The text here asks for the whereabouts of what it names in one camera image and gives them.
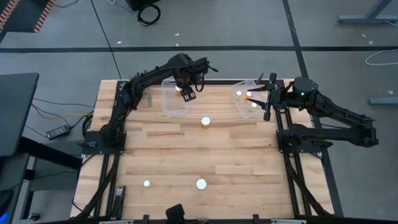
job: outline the power adapter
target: power adapter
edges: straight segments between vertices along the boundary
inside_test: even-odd
[[[59,128],[55,128],[54,130],[47,131],[45,135],[49,138],[49,140],[56,139],[60,136],[64,136],[70,133],[69,125],[64,125]]]

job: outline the transparent plastic bin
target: transparent plastic bin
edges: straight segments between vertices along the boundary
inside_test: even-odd
[[[170,117],[184,116],[188,113],[188,105],[176,91],[174,80],[162,82],[162,110]]]
[[[256,107],[252,107],[251,101],[244,100],[248,90],[253,88],[258,88],[254,80],[245,80],[243,82],[234,84],[231,89],[232,99],[234,100],[235,105],[238,107],[238,110],[241,113],[242,118],[244,119],[249,119],[264,114],[264,111],[259,105],[257,105]],[[249,96],[248,98],[265,102],[266,99],[263,97],[262,94],[263,92],[251,92],[251,96]]]

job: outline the wooden table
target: wooden table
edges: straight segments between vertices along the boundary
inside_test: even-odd
[[[116,83],[101,82],[93,130],[99,130],[111,116]],[[186,116],[170,118],[161,108],[160,87],[150,91],[152,107],[141,100],[139,109],[126,121],[126,150],[116,181],[116,188],[127,188],[123,219],[142,219],[144,214],[164,219],[166,209],[178,203],[184,207],[185,218],[252,218],[255,213],[260,218],[294,217],[284,160],[277,148],[275,113],[270,122],[262,116],[242,119],[229,85],[207,85],[189,102]],[[307,112],[291,109],[291,113],[294,123],[311,126]],[[204,116],[211,118],[208,129],[200,124]],[[300,157],[308,189],[333,213],[321,161],[311,154]],[[75,195],[81,208],[98,187],[102,161],[103,156],[97,155],[81,169]],[[207,181],[205,190],[197,189],[198,179]],[[145,188],[145,180],[152,185]],[[304,214],[297,186],[296,191]],[[107,196],[106,191],[102,215]],[[78,213],[72,208],[71,216]]]

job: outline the concrete floor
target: concrete floor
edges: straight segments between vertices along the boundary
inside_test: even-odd
[[[123,0],[116,0],[123,6]],[[58,0],[66,4],[70,0]],[[134,14],[106,0],[94,0],[99,18],[113,47],[173,47],[267,45],[293,46],[282,1],[161,0],[160,21],[140,26]],[[340,14],[363,14],[375,0],[289,0],[301,46],[398,46],[398,27],[389,24],[345,25],[336,21]],[[397,14],[393,1],[383,14]],[[81,0],[65,9],[53,8],[38,34],[7,33],[0,48],[107,47],[89,1]],[[143,69],[164,64],[177,52],[116,52],[123,78]],[[208,57],[220,73],[208,78],[256,78],[264,72],[279,78],[301,76],[294,51],[192,51],[192,59]],[[380,145],[370,149],[336,142],[330,148],[341,205],[346,217],[398,220],[398,131],[396,106],[370,106],[369,97],[397,96],[398,65],[368,66],[372,51],[304,52],[308,76],[320,91],[335,103],[374,118]],[[396,62],[398,52],[382,55],[375,62]],[[117,79],[109,52],[0,54],[0,74],[37,72],[40,74],[36,98],[93,105],[103,79]],[[35,102],[56,114],[86,113],[79,106],[57,106]],[[77,119],[69,119],[72,124]],[[327,119],[325,123],[334,124]],[[40,133],[64,125],[62,120],[43,120],[31,110],[27,124]],[[24,136],[48,142],[29,129]],[[83,139],[80,128],[55,141]],[[63,198],[54,200],[54,195]],[[39,222],[66,219],[74,189],[35,194],[31,211],[42,214]],[[30,220],[14,223],[32,223]]]

